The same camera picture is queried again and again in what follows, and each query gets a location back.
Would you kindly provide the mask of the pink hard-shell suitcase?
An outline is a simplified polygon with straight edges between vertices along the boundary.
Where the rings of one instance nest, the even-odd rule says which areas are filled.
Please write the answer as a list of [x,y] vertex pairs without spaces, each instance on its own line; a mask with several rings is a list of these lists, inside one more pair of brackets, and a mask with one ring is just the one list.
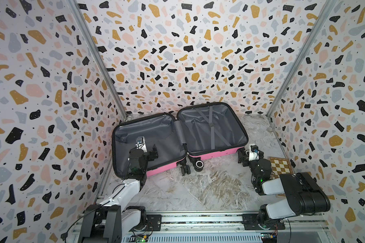
[[157,148],[159,157],[148,165],[148,176],[186,164],[236,153],[248,135],[230,105],[215,102],[189,106],[176,116],[158,113],[116,126],[112,133],[113,169],[121,179],[129,174],[129,152],[143,137],[142,150]]

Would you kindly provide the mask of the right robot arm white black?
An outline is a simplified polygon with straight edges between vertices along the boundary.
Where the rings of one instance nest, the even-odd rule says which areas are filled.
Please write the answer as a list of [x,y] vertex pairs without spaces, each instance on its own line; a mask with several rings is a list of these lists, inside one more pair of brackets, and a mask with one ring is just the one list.
[[282,229],[284,219],[330,210],[328,196],[308,173],[285,173],[272,178],[271,162],[256,145],[250,151],[238,149],[238,162],[250,168],[251,183],[258,195],[285,195],[285,199],[260,206],[256,219],[248,218],[247,224],[256,224],[263,230]]

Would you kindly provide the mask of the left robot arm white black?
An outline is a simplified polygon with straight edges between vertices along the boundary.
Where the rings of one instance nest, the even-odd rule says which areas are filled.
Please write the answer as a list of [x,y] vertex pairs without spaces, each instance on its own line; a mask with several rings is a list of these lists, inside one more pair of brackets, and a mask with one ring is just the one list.
[[143,146],[129,153],[129,173],[115,191],[100,204],[90,205],[80,218],[79,243],[120,243],[133,228],[146,225],[144,207],[128,207],[146,183],[148,162],[158,158],[156,146]]

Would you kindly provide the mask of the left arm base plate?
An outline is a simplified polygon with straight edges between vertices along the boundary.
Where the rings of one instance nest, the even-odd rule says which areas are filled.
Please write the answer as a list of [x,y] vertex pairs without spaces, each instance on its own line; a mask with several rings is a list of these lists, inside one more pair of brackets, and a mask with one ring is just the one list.
[[146,232],[159,232],[161,231],[162,215],[161,214],[148,214],[146,216]]

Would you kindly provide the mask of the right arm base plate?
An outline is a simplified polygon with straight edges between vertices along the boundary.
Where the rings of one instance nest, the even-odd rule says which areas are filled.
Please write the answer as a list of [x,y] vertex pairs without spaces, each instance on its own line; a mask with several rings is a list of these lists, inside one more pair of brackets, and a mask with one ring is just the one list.
[[242,224],[245,230],[285,230],[281,219],[270,219],[258,213],[242,214]]

